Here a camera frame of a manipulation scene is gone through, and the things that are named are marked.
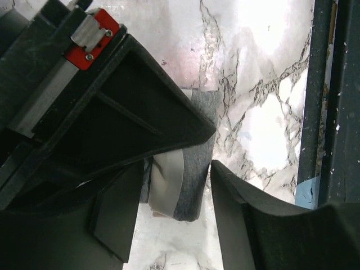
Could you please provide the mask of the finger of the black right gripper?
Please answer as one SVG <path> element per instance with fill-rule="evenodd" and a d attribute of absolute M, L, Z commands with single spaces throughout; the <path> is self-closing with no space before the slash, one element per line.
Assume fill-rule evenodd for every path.
<path fill-rule="evenodd" d="M 1 133 L 1 209 L 41 201 L 215 131 L 131 35 L 87 71 L 64 63 Z"/>

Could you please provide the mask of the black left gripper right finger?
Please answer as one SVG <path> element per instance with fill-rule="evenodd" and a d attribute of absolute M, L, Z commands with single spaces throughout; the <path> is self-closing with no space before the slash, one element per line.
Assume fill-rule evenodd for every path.
<path fill-rule="evenodd" d="M 282 201 L 211 162 L 224 269 L 358 269 L 359 204 L 309 210 Z"/>

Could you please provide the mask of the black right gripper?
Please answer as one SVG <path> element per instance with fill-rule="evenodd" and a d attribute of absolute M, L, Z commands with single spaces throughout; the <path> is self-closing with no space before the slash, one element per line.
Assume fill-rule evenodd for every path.
<path fill-rule="evenodd" d="M 89 4 L 48 1 L 31 20 L 16 9 L 1 12 L 1 168 L 17 168 L 36 145 L 66 129 L 73 107 L 60 102 L 60 114 L 50 112 L 62 89 L 81 98 L 105 81 L 127 28 L 103 9 L 87 13 Z M 61 89 L 45 85 L 55 78 Z"/>

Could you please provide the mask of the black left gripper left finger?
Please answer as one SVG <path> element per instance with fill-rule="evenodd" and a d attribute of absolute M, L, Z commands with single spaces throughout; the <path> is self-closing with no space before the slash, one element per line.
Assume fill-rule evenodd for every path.
<path fill-rule="evenodd" d="M 1 268 L 122 269 L 142 181 L 138 161 L 42 203 L 1 211 Z"/>

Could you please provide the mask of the grey cream underwear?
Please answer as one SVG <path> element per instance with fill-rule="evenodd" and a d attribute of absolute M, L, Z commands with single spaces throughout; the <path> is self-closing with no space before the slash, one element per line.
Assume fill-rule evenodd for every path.
<path fill-rule="evenodd" d="M 153 216 L 193 222 L 201 212 L 215 135 L 205 143 L 145 159 L 140 203 Z"/>

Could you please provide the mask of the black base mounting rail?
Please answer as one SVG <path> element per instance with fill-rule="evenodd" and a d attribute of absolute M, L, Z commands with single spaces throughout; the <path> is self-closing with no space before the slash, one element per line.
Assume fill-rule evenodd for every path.
<path fill-rule="evenodd" d="M 359 2 L 315 1 L 297 206 L 359 202 Z"/>

